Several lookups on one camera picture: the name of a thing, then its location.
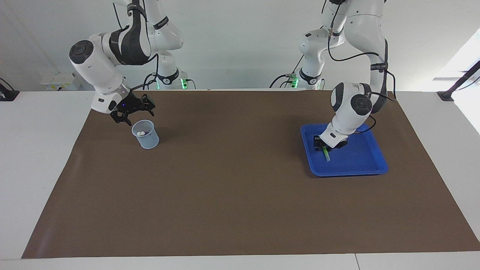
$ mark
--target black pole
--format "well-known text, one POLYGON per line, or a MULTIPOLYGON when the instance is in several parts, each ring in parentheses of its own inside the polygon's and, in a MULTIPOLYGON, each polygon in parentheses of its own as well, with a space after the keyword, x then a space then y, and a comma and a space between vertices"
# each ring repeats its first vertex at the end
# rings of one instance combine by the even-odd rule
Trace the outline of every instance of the black pole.
POLYGON ((478 61, 463 77, 461 77, 448 91, 437 92, 443 101, 454 101, 452 94, 462 86, 469 78, 471 78, 478 70, 480 70, 480 61, 478 61))
POLYGON ((20 91, 10 91, 6 89, 3 84, 0 83, 0 93, 2 93, 2 95, 4 96, 0 96, 0 101, 14 101, 20 91))

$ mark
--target black cable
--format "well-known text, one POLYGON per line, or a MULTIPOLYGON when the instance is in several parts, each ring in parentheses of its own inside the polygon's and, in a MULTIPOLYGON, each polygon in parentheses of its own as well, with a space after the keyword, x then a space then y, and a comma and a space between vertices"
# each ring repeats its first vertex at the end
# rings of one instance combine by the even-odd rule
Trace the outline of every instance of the black cable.
POLYGON ((155 54, 151 59, 149 59, 149 60, 147 61, 147 63, 150 63, 153 59, 155 59, 155 57, 156 57, 156 71, 155 71, 155 75, 149 74, 149 75, 145 78, 144 84, 141 86, 141 87, 142 87, 142 90, 145 90, 145 86, 147 87, 148 90, 150 90, 150 87, 149 87, 149 86, 150 86, 153 82, 156 82, 156 79, 158 78, 158 62, 159 62, 158 53, 155 54), (148 78, 150 78, 150 76, 153 76, 154 78, 153 78, 152 81, 150 81, 149 83, 147 83, 147 80, 148 80, 148 78))
POLYGON ((325 85, 327 84, 327 81, 325 79, 322 79, 322 81, 324 82, 324 86, 322 87, 322 90, 325 89, 325 85))
POLYGON ((285 82, 282 82, 282 84, 280 84, 280 88, 282 88, 282 87, 283 87, 283 84, 285 84, 285 88, 287 88, 287 85, 288 85, 289 83, 293 83, 293 82, 292 82, 292 81, 285 81, 285 82))
POLYGON ((117 17, 117 22, 119 23, 120 29, 123 29, 120 23, 119 13, 117 12, 117 6, 113 3, 113 10, 115 10, 115 16, 117 17))
POLYGON ((388 70, 386 72, 387 72, 387 74, 389 74, 393 78, 393 96, 395 97, 395 101, 396 101, 396 79, 395 79, 395 75, 393 75, 393 73, 391 73, 388 70))
POLYGON ((145 90, 145 86, 149 86, 151 85, 152 83, 156 82, 156 79, 158 78, 158 65, 159 65, 159 56, 158 54, 156 54, 154 57, 152 57, 150 60, 147 61, 147 63, 151 62, 154 58, 156 57, 156 72, 155 72, 155 75, 153 74, 149 74, 146 78, 145 78, 145 81, 148 80, 148 78, 150 76, 153 76, 153 80, 149 81, 148 83, 143 83, 139 86, 135 86, 134 88, 131 88, 130 91, 135 91, 137 89, 140 89, 142 88, 142 90, 145 90))
MULTIPOLYGON (((338 11, 340 10, 340 6, 342 4, 339 4, 338 5, 338 8, 336 9, 336 12, 335 12, 335 16, 333 17, 333 20, 332 20, 332 24, 330 25, 330 29, 333 29, 333 26, 334 26, 334 23, 335 23, 335 18, 338 14, 338 11)), ((361 53, 361 54, 357 54, 357 55, 354 55, 352 57, 348 57, 348 58, 345 58, 345 59, 335 59, 332 55, 332 52, 330 51, 330 40, 332 39, 332 36, 331 35, 328 35, 328 54, 330 54, 330 57, 332 58, 332 60, 334 61, 337 61, 337 62, 342 62, 342 61, 347 61, 347 60, 351 60, 353 58, 356 58, 356 57, 359 57, 359 56, 362 56, 362 55, 376 55, 378 57, 380 57, 380 55, 376 52, 364 52, 364 53, 361 53)))
POLYGON ((15 89, 7 81, 5 81, 3 78, 0 78, 0 80, 2 80, 4 83, 6 83, 12 89, 12 91, 15 91, 15 89))
POLYGON ((148 78, 150 78, 151 76, 153 76, 153 74, 149 74, 149 75, 147 75, 147 77, 145 77, 142 90, 145 90, 145 86, 147 86, 147 89, 150 90, 150 85, 146 85, 146 83, 148 81, 148 78))
POLYGON ((322 14, 324 13, 325 5, 327 5, 327 0, 325 0, 324 7, 322 7, 322 14))
POLYGON ((459 91, 459 90, 463 90, 463 89, 465 89, 465 88, 469 88, 470 86, 472 86, 472 85, 474 85, 476 82, 478 82, 478 81, 479 81, 479 79, 480 79, 480 77, 478 77, 478 78, 477 78, 477 79, 476 79, 476 80, 475 80, 473 83, 471 83, 471 84, 467 85, 466 87, 463 87, 463 88, 457 89, 457 90, 455 90, 455 91, 459 91))
POLYGON ((193 83, 193 87, 195 87, 195 89, 197 89, 197 84, 195 84, 195 81, 192 80, 192 79, 186 79, 185 80, 186 82, 192 82, 193 83))
POLYGON ((377 92, 372 92, 372 95, 378 95, 378 96, 381 96, 381 97, 383 97, 383 98, 386 98, 386 99, 388 99, 388 100, 390 100, 390 101, 396 101, 396 99, 393 99, 393 98, 391 98, 391 97, 389 97, 389 96, 386 96, 386 95, 383 95, 383 94, 380 94, 380 93, 377 93, 377 92))
POLYGON ((299 62, 297 63, 297 65, 295 66, 295 68, 293 69, 292 73, 295 73, 295 71, 297 70, 297 68, 298 68, 299 65, 300 65, 300 62, 302 61, 302 59, 303 59, 304 57, 305 57, 305 55, 302 55, 302 56, 300 57, 300 60, 299 60, 299 62))
POLYGON ((280 79, 283 78, 283 77, 287 77, 287 75, 286 75, 286 74, 283 74, 283 75, 277 77, 277 79, 275 79, 275 80, 272 82, 272 84, 270 85, 269 88, 272 88, 273 85, 274 85, 278 80, 280 80, 280 79))
POLYGON ((369 129, 364 130, 364 131, 362 131, 362 132, 355 132, 355 134, 367 133, 367 132, 369 132, 370 130, 372 130, 372 129, 377 125, 377 120, 376 120, 373 116, 371 116, 371 115, 370 115, 369 117, 373 119, 373 125, 371 125, 371 127, 370 127, 369 129))
MULTIPOLYGON (((148 23, 148 20, 147 20, 147 5, 145 5, 145 0, 143 0, 144 2, 144 11, 145 11, 145 14, 142 14, 142 16, 145 18, 145 24, 148 23)), ((145 27, 145 33, 147 34, 148 36, 148 27, 145 27)))

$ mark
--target green object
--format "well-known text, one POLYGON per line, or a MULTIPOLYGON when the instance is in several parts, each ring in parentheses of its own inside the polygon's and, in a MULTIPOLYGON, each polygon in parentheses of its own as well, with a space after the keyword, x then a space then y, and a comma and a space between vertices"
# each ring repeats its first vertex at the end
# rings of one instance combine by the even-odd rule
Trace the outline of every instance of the green object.
POLYGON ((295 78, 292 83, 292 88, 297 88, 298 85, 299 85, 299 80, 298 78, 295 78))
POLYGON ((329 154, 328 151, 327 151, 327 147, 324 146, 322 149, 324 150, 325 158, 327 159, 327 161, 328 161, 328 162, 332 161, 332 160, 330 159, 330 154, 329 154))
POLYGON ((181 85, 183 87, 183 89, 188 89, 188 82, 185 80, 185 79, 182 79, 181 80, 181 85))

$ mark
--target white wall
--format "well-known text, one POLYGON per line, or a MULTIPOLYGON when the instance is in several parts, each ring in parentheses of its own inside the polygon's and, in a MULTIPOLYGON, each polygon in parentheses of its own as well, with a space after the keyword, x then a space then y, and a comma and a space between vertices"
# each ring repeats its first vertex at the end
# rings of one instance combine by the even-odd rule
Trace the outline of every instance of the white wall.
MULTIPOLYGON (((293 69, 297 41, 320 27, 321 0, 164 0, 185 35, 177 64, 199 88, 268 87, 293 69)), ((421 90, 480 27, 478 0, 389 0, 383 30, 398 90, 421 90)), ((91 34, 118 28, 108 0, 0 0, 0 76, 20 90, 40 90, 43 74, 72 72, 68 51, 91 34)), ((350 45, 337 57, 357 53, 350 45)), ((120 67, 131 85, 154 70, 120 67)), ((327 88, 340 81, 368 82, 366 57, 327 61, 327 88)))

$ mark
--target white table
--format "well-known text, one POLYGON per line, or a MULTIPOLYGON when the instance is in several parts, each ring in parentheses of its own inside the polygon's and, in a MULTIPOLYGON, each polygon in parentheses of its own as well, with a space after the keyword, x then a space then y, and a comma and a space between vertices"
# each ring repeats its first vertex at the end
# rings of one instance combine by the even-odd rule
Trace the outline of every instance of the white table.
MULTIPOLYGON (((15 102, 0 103, 1 270, 480 269, 480 252, 20 260, 88 116, 92 97, 93 92, 22 92, 15 102)), ((435 93, 401 92, 398 99, 480 239, 479 134, 454 103, 440 101, 435 93)))

